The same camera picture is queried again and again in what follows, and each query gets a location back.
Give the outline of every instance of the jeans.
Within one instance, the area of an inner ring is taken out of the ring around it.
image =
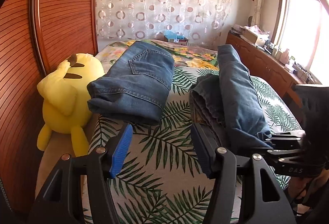
[[[88,107],[111,118],[158,124],[173,72],[174,60],[166,50],[136,41],[107,74],[88,84]]]
[[[270,129],[256,91],[238,53],[231,45],[218,47],[219,76],[199,77],[190,89],[193,121],[209,125],[223,147],[233,153],[249,148],[271,148],[264,140]]]

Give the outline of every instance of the wooden cabinet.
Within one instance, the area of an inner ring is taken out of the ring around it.
[[[252,48],[247,43],[240,44],[239,56],[241,62],[250,70],[252,69],[253,63],[255,61],[255,55],[252,53]]]
[[[270,70],[266,81],[270,84],[271,87],[274,88],[280,97],[284,96],[291,83],[291,80],[289,80],[284,73],[282,73],[278,68],[274,67],[272,67]]]
[[[255,54],[255,59],[250,68],[250,74],[263,78],[265,81],[268,81],[269,78],[269,65],[266,60],[259,54]]]
[[[234,36],[234,35],[230,35],[227,36],[227,40],[226,43],[229,45],[232,45],[234,47],[234,49],[239,53],[240,52],[240,46],[239,46],[239,38]]]
[[[292,73],[284,69],[284,66],[272,56],[256,47],[248,44],[246,41],[231,33],[228,34],[227,44],[231,44],[238,52],[241,62],[249,69],[250,75],[258,76],[267,81],[281,98],[293,91],[292,85],[302,84],[303,82]],[[290,95],[293,100],[297,95]]]

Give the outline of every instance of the metal screw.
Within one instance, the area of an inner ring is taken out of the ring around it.
[[[104,147],[99,147],[96,149],[97,153],[104,153],[106,151],[106,149]]]
[[[256,161],[260,161],[262,159],[262,156],[259,153],[255,153],[252,155],[252,158],[254,158]]]
[[[70,159],[70,155],[68,153],[65,153],[65,154],[62,155],[61,159],[63,161],[66,161],[66,160]]]
[[[225,148],[223,148],[223,147],[219,147],[219,148],[217,149],[217,152],[219,152],[219,153],[221,153],[221,154],[224,154],[224,153],[227,153],[227,150],[226,150]]]

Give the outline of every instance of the blue gripper pad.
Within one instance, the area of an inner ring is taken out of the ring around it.
[[[118,136],[121,136],[118,145],[112,155],[112,165],[110,169],[111,178],[115,178],[121,171],[124,159],[126,158],[131,139],[133,137],[133,127],[131,124],[124,126]]]

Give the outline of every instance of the circle-patterned curtain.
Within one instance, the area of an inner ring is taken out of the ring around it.
[[[155,39],[170,30],[189,44],[218,43],[232,0],[97,0],[97,34],[112,41]]]

